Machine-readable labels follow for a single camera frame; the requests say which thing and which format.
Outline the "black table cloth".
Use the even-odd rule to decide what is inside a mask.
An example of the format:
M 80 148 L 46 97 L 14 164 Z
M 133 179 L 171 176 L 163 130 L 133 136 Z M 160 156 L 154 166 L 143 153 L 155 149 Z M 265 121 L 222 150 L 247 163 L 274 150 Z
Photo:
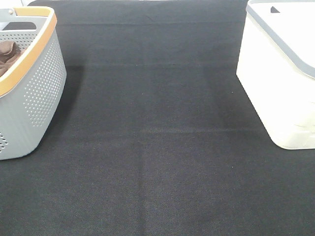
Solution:
M 315 152 L 268 136 L 236 76 L 245 0 L 36 0 L 67 79 L 0 163 L 3 236 L 312 236 Z

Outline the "white storage bin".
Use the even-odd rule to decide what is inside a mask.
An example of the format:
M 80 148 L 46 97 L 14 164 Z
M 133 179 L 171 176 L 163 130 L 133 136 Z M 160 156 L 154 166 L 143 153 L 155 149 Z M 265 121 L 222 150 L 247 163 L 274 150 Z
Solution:
M 236 74 L 276 145 L 315 147 L 314 1 L 248 1 Z

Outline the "grey perforated laundry basket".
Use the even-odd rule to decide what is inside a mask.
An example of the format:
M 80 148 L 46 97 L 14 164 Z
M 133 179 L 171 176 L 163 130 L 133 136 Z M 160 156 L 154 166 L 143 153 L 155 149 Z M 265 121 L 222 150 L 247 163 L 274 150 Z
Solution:
M 0 11 L 6 28 L 0 42 L 14 41 L 24 53 L 0 76 L 0 157 L 23 157 L 36 149 L 59 104 L 66 68 L 50 7 Z

